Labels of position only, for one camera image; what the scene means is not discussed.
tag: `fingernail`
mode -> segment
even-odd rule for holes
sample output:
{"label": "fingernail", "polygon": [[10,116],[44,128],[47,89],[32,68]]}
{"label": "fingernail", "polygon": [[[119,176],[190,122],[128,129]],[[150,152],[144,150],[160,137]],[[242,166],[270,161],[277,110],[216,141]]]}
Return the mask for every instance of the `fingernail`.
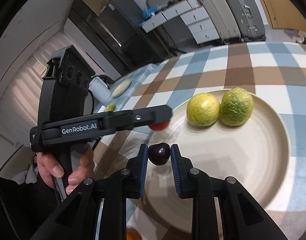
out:
{"label": "fingernail", "polygon": [[61,178],[61,177],[63,177],[63,175],[64,175],[64,170],[63,170],[63,168],[62,168],[61,166],[59,166],[59,165],[55,166],[55,167],[52,169],[52,171],[53,171],[53,175],[54,175],[55,177],[57,177],[57,178]]}
{"label": "fingernail", "polygon": [[70,195],[72,191],[73,191],[73,189],[67,189],[66,194]]}
{"label": "fingernail", "polygon": [[78,181],[76,178],[68,178],[68,182],[70,185],[77,185]]}

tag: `white ceramic plate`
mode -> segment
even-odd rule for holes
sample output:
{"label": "white ceramic plate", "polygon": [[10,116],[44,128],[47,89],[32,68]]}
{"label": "white ceramic plate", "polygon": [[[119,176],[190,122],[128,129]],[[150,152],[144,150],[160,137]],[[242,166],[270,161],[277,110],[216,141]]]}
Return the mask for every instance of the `white ceramic plate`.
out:
{"label": "white ceramic plate", "polygon": [[[221,101],[225,90],[210,92]],[[289,160],[289,139],[279,115],[253,95],[254,110],[246,124],[229,128],[219,121],[208,128],[192,127],[186,119],[188,101],[173,110],[169,127],[155,132],[149,145],[178,144],[181,155],[209,176],[234,176],[266,207],[277,194]],[[148,163],[145,194],[156,212],[172,226],[192,229],[192,199],[179,199],[171,161],[164,166]]]}
{"label": "white ceramic plate", "polygon": [[130,85],[131,85],[131,79],[130,78],[125,79],[121,84],[119,84],[114,89],[114,91],[112,92],[112,97],[113,98],[119,97],[129,88]]}

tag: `lime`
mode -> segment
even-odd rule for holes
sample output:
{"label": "lime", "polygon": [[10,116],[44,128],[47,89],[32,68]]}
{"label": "lime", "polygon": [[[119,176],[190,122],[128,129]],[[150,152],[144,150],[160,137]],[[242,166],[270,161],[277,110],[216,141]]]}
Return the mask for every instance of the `lime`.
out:
{"label": "lime", "polygon": [[104,112],[113,112],[116,109],[116,105],[114,103],[109,103],[108,107],[104,110]]}
{"label": "lime", "polygon": [[196,126],[209,126],[218,119],[219,107],[219,101],[212,94],[197,94],[187,104],[187,120]]}
{"label": "lime", "polygon": [[229,126],[246,123],[253,111],[253,97],[243,88],[233,88],[222,98],[219,116]]}

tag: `white suitcase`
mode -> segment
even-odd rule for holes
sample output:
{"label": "white suitcase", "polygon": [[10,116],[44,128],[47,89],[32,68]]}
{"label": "white suitcase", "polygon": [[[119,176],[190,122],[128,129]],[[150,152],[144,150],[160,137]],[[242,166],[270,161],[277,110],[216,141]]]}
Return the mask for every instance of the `white suitcase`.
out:
{"label": "white suitcase", "polygon": [[240,29],[226,0],[200,0],[211,18],[220,38],[240,38]]}

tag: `finger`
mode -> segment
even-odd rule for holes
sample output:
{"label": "finger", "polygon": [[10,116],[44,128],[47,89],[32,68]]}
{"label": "finger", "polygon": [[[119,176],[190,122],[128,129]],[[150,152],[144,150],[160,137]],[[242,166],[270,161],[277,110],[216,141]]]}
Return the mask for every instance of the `finger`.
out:
{"label": "finger", "polygon": [[91,162],[93,162],[94,153],[90,145],[86,151],[80,157],[80,166],[85,167],[88,166]]}
{"label": "finger", "polygon": [[68,182],[70,185],[75,186],[80,184],[83,179],[93,176],[94,162],[89,163],[88,166],[80,166],[77,171],[73,172],[68,177]]}
{"label": "finger", "polygon": [[62,178],[64,175],[64,170],[58,163],[57,159],[52,154],[39,154],[38,163],[45,168],[47,172],[56,178]]}
{"label": "finger", "polygon": [[66,194],[71,194],[71,192],[73,191],[73,190],[75,190],[75,188],[77,187],[77,185],[76,186],[72,186],[72,185],[68,185],[67,187],[66,187],[66,189],[65,189],[65,191],[66,191]]}
{"label": "finger", "polygon": [[53,182],[51,178],[51,174],[49,171],[41,164],[40,159],[42,158],[42,153],[37,154],[37,164],[39,169],[39,174],[46,185],[53,188]]}

